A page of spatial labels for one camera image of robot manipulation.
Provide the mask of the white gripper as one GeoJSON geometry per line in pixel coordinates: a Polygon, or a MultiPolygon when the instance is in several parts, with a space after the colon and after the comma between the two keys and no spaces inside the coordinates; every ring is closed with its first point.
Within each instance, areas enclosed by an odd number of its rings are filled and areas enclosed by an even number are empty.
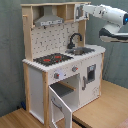
{"type": "Polygon", "coordinates": [[[83,10],[94,17],[101,18],[104,8],[102,6],[95,6],[95,5],[84,5],[83,10]]]}

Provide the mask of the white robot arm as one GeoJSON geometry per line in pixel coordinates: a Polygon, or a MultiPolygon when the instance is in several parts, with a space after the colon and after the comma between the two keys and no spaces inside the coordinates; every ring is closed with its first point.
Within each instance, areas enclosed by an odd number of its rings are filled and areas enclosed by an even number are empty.
{"type": "Polygon", "coordinates": [[[128,33],[119,30],[128,23],[128,13],[106,5],[84,5],[83,10],[94,17],[106,20],[107,23],[99,31],[99,38],[104,42],[128,43],[128,33]]]}

